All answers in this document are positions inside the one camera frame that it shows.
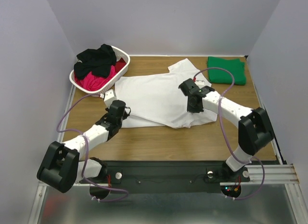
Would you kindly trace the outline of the white t-shirt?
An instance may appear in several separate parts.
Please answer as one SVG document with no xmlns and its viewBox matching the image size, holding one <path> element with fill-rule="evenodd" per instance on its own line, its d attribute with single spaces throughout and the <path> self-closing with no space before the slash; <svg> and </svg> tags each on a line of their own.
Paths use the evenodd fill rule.
<svg viewBox="0 0 308 224">
<path fill-rule="evenodd" d="M 131 108 L 124 128 L 169 126 L 189 128 L 217 120 L 216 113 L 187 112 L 187 97 L 178 86 L 199 70 L 184 59 L 168 67 L 169 72 L 148 76 L 122 77 L 115 83 L 115 94 Z"/>
</svg>

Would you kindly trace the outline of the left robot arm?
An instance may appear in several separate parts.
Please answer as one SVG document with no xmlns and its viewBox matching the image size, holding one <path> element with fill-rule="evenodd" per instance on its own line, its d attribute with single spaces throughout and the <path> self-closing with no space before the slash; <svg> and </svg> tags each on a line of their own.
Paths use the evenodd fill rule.
<svg viewBox="0 0 308 224">
<path fill-rule="evenodd" d="M 52 142 L 38 169 L 37 179 L 62 193 L 67 192 L 84 174 L 87 164 L 80 158 L 118 133 L 122 121 L 129 116 L 126 108 L 125 102 L 114 100 L 107 113 L 89 130 L 63 143 Z"/>
</svg>

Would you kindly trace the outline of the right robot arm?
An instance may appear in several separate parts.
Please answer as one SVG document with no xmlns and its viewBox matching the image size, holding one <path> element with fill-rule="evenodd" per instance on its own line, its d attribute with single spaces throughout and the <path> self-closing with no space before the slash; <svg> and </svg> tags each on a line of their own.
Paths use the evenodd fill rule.
<svg viewBox="0 0 308 224">
<path fill-rule="evenodd" d="M 179 85 L 179 89 L 187 97 L 187 111 L 189 113 L 201 113 L 205 110 L 212 111 L 219 116 L 220 127 L 227 138 L 222 119 L 225 118 L 238 129 L 238 146 L 235 151 L 227 147 L 230 157 L 222 164 L 220 170 L 214 171 L 214 176 L 224 181 L 232 181 L 239 175 L 239 170 L 251 162 L 252 157 L 268 143 L 275 135 L 269 116 L 263 108 L 248 108 L 239 105 L 215 91 L 212 87 L 200 88 L 188 79 Z"/>
</svg>

